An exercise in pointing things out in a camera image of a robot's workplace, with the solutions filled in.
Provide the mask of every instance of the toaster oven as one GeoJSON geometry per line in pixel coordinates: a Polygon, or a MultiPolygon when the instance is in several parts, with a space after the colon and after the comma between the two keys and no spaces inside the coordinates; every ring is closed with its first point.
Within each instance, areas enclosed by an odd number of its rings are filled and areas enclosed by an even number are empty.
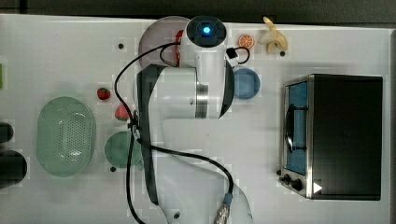
{"type": "Polygon", "coordinates": [[[284,84],[284,187],[307,199],[380,200],[382,83],[314,74],[284,84]]]}

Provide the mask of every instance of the blue bowl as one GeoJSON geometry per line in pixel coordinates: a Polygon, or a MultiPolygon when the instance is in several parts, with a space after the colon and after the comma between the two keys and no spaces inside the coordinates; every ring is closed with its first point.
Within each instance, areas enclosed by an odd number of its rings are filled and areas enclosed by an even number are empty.
{"type": "Polygon", "coordinates": [[[247,100],[259,92],[260,79],[257,73],[248,68],[241,68],[233,73],[234,76],[234,93],[239,99],[247,100]]]}

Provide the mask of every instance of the screw hole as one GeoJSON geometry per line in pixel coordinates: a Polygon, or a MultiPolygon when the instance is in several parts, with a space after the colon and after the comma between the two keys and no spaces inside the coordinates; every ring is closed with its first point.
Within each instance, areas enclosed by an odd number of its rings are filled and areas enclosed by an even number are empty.
{"type": "Polygon", "coordinates": [[[174,219],[178,219],[180,217],[180,213],[179,212],[176,212],[175,214],[174,214],[174,219]]]}

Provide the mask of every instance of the green plastic basket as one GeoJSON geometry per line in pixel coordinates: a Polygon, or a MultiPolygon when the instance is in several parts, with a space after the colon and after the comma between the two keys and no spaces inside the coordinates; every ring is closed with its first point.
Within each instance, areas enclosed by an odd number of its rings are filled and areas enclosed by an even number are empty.
{"type": "Polygon", "coordinates": [[[59,97],[40,112],[36,155],[51,175],[67,177],[82,171],[92,151],[93,119],[90,109],[72,97],[59,97]]]}

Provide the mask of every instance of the toaster oven window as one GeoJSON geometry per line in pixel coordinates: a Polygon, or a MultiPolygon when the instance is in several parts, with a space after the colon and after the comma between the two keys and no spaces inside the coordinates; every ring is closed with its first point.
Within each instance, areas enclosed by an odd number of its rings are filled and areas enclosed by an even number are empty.
{"type": "Polygon", "coordinates": [[[286,168],[300,175],[306,169],[306,114],[308,107],[307,82],[289,86],[289,104],[286,105],[287,129],[285,137],[287,146],[286,168]]]}

